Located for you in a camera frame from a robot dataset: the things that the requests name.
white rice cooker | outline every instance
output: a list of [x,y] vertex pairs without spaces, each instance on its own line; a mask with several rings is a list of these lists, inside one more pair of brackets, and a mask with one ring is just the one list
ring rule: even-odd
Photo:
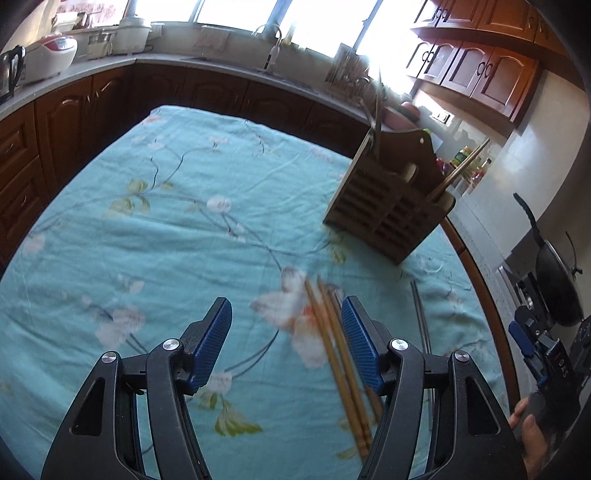
[[63,72],[72,64],[77,49],[76,39],[62,34],[49,35],[31,43],[26,48],[18,84],[38,82]]
[[150,22],[139,17],[122,18],[115,30],[113,55],[142,53],[150,33]]

black pan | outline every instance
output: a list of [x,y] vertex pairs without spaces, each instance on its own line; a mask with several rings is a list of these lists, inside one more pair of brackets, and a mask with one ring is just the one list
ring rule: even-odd
[[525,200],[516,193],[513,197],[530,219],[531,232],[540,247],[535,259],[535,278],[550,316],[561,325],[576,325],[583,320],[583,308],[574,286],[574,275],[582,271],[576,265],[569,268],[564,263],[552,244],[540,234],[534,214]]

wooden utensil holder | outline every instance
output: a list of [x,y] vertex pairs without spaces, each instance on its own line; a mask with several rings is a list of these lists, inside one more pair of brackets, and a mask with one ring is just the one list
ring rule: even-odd
[[[447,192],[433,202],[426,199],[432,185],[425,185],[421,171],[427,173],[435,165],[428,133],[382,132],[379,161],[367,152],[370,141],[368,134],[330,201],[324,222],[348,231],[398,265],[441,223],[456,201]],[[400,157],[399,151],[406,155]]]

screw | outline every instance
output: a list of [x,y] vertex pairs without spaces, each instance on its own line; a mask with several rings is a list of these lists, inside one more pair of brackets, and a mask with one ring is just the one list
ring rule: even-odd
[[470,360],[470,355],[468,355],[464,350],[457,350],[453,356],[456,357],[458,362],[462,362],[463,364]]
[[117,354],[115,352],[107,352],[103,354],[103,356],[100,357],[100,359],[104,364],[110,364],[111,362],[114,362],[117,359]]
[[390,346],[394,349],[394,350],[406,350],[408,348],[408,343],[405,342],[404,340],[402,340],[401,338],[395,338],[394,340],[392,340],[390,342]]
[[162,344],[162,348],[165,350],[176,350],[180,344],[176,338],[171,338]]

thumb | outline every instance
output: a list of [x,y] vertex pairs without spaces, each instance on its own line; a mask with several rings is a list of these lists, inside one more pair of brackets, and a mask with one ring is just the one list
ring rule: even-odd
[[529,415],[524,420],[521,438],[525,449],[525,468],[528,477],[534,478],[542,467],[544,457],[548,451],[548,444],[533,415]]

